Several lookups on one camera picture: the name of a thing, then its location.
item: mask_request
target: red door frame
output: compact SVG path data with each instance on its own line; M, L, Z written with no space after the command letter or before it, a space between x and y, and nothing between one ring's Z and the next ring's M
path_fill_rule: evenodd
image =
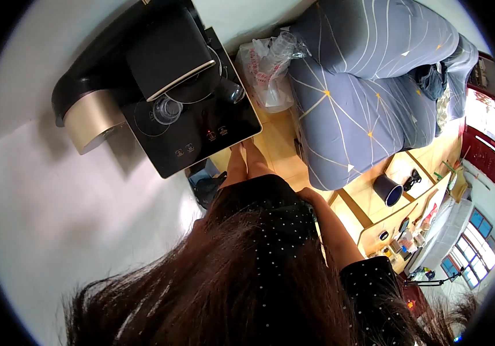
M490 144L484 144L476 137ZM465 124L461 154L495 183L495 141L479 130Z

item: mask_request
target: black polka dot dress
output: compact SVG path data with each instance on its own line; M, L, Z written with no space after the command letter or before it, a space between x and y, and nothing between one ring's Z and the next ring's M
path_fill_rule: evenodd
M254 232L250 240L256 253L256 343L318 344L308 339L313 335L306 333L311 321L306 320L288 296L284 280L286 262L302 260L300 247L310 242L315 245L315 251L319 251L312 206L274 174L223 188L216 204L219 219L229 218L239 211L259 212L261 232ZM381 256L353 263L342 270L340 278L355 309L359 328L363 331L372 328L381 335L379 339L365 340L365 346L400 345L396 333L391 332L392 328L397 329L394 323L389 323L393 317L388 315L391 309L386 308L386 297L401 294L389 260Z

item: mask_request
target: tiled floor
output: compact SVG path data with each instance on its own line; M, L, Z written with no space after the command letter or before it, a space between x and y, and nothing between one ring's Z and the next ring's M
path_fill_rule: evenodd
M295 191L299 191L304 187L311 187L307 166L297 156L294 148L293 140L296 134L290 111L267 114L257 106L255 108L263 125L263 131L254 137L254 141L267 159L269 168L284 178ZM434 139L431 145L410 151L429 173L438 172L443 176L448 171L448 168L442 164L442 160L452 165L459 158L462 144L458 135L459 123L459 121L451 121L446 125L443 134ZM220 171L226 170L229 158L229 149L211 156L211 160ZM386 161L387 159L344 187L372 222L378 222L388 217L391 213L409 203L407 199L402 197L393 207L388 208L372 189L372 183L377 176L382 174ZM403 184L412 168L417 168L414 161L406 153L400 153L395 156L386 174L396 182ZM409 191L409 194L413 197L418 197L432 185L424 172L420 169L418 170L422 177L422 182L414 185L413 189ZM327 200L332 195L332 191L320 191L315 188L313 190L320 193ZM351 237L356 241L363 228L357 218L341 198L336 198L332 208L344 223Z

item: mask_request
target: gray geometric patterned cover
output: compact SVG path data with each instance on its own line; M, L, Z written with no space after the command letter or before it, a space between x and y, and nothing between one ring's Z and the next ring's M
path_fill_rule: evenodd
M447 59L443 60L447 68L447 81L451 89L447 108L448 120L464 117L466 82L477 62L478 48L464 36L459 35L457 49Z
M406 73L455 51L445 19L412 0L321 0L290 31L312 53L289 67L311 185L340 189L432 142L436 103Z
M434 139L436 102L408 75L333 75L311 58L292 60L289 73L309 180L320 190L340 189L399 150Z
M291 31L306 41L332 74L364 79L404 75L455 51L457 30L413 0L320 0Z

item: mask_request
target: gold cylindrical cap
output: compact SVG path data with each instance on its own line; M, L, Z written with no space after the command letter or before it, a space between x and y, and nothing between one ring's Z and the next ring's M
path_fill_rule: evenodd
M78 100L65 114L65 128L80 155L100 145L111 129L126 121L109 90L96 90Z

